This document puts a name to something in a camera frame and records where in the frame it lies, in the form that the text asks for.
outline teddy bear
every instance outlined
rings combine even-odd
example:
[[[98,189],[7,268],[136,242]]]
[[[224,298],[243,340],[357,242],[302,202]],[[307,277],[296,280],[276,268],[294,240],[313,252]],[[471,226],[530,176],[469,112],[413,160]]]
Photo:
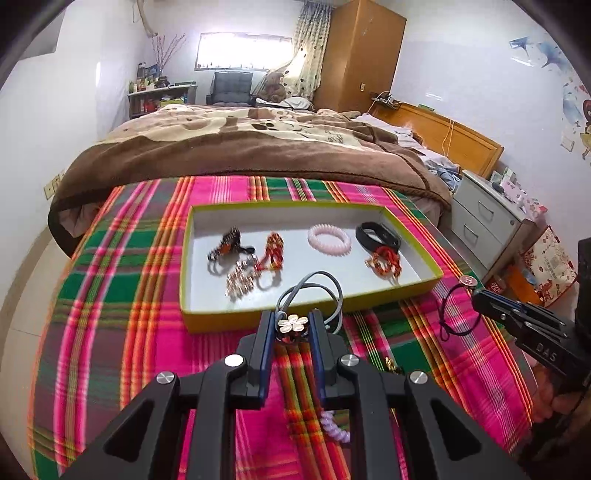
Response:
[[[271,103],[280,103],[287,98],[287,92],[283,86],[283,74],[281,72],[269,72],[265,77],[265,83],[259,98]]]

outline floral curtain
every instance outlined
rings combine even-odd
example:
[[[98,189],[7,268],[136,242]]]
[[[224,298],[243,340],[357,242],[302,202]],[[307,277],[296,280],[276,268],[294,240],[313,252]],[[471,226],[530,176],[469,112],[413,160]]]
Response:
[[[332,9],[328,4],[309,1],[304,4],[291,40],[293,58],[287,65],[274,70],[284,74],[283,85],[288,97],[301,96],[312,101],[314,91],[320,86]],[[265,79],[262,79],[255,95],[264,83]]]

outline metal screw cap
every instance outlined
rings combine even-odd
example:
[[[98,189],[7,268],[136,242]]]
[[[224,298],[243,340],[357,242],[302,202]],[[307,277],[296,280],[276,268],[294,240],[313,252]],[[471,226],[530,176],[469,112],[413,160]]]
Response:
[[[223,361],[229,367],[238,367],[239,365],[242,365],[244,357],[237,353],[233,353],[232,355],[228,355]]]
[[[174,373],[172,372],[160,372],[156,375],[156,382],[162,385],[169,384],[174,380]]]
[[[352,353],[347,353],[340,358],[340,362],[346,367],[354,367],[359,363],[359,358]]]
[[[427,383],[427,380],[429,380],[428,375],[425,372],[421,372],[420,370],[415,370],[409,375],[409,377],[410,381],[417,385],[423,385]]]

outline wooden headboard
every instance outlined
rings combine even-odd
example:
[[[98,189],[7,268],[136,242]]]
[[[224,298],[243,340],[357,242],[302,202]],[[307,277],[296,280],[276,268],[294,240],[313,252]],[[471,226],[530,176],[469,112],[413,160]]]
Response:
[[[486,179],[504,150],[497,142],[458,122],[453,123],[452,132],[449,118],[407,103],[394,102],[391,106],[378,101],[369,113],[390,125],[412,128],[423,139],[426,148],[441,155],[444,154],[441,144],[447,135],[447,157],[462,170],[470,170]]]

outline pink coil bracelet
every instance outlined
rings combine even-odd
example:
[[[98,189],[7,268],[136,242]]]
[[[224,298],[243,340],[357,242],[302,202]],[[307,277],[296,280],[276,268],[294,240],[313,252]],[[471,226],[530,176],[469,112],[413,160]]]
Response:
[[[335,236],[341,241],[341,244],[325,244],[318,238],[318,235],[322,234]],[[346,255],[351,251],[351,239],[349,238],[349,235],[347,235],[345,231],[341,230],[340,228],[337,228],[334,225],[327,225],[325,223],[321,225],[315,225],[310,230],[308,230],[308,243],[312,248],[326,255]]]
[[[334,411],[324,410],[320,414],[320,424],[323,430],[334,440],[341,443],[351,441],[351,433],[339,428],[333,419]]]

